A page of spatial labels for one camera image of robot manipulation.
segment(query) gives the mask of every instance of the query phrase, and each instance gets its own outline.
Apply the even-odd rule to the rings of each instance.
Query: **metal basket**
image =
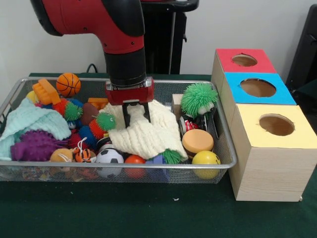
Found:
[[[5,128],[8,113],[19,106],[38,79],[40,78],[21,79],[10,91],[0,107],[0,134]],[[46,79],[55,85],[56,78],[47,77]],[[105,81],[106,79],[81,78],[81,90],[75,98],[82,102],[86,102],[90,97],[104,98],[106,96]],[[172,94],[181,94],[188,85],[197,82],[207,83],[215,88],[207,81],[155,80],[155,99],[164,105],[171,106]],[[220,100],[213,113],[209,115],[208,131],[214,138],[213,151],[220,158],[221,165],[192,165],[190,161],[178,165],[0,161],[0,180],[218,183],[227,169],[233,167],[237,161]],[[200,177],[206,174],[213,178],[201,179],[197,174]]]

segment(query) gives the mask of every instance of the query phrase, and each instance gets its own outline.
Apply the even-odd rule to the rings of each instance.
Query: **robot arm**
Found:
[[[126,126],[128,105],[154,98],[154,82],[146,77],[144,20],[140,0],[31,0],[42,27],[51,35],[95,34],[104,50],[112,105],[123,105]]]

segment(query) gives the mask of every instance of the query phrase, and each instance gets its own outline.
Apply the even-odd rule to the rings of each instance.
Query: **red box lid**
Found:
[[[224,72],[276,73],[264,50],[216,49],[216,52]]]

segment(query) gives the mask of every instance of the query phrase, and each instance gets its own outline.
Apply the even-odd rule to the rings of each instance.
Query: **cable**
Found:
[[[89,70],[90,70],[91,67],[94,68],[95,73],[98,73],[97,67],[96,67],[95,64],[93,64],[93,63],[91,63],[91,64],[88,66],[88,68],[87,68],[87,70],[86,70],[86,73],[89,73]]]

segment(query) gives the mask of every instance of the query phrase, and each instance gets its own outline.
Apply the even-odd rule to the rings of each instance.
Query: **purple spiky ball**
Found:
[[[14,161],[48,161],[52,153],[67,145],[67,141],[56,140],[43,130],[31,130],[20,137],[21,142],[11,146]]]

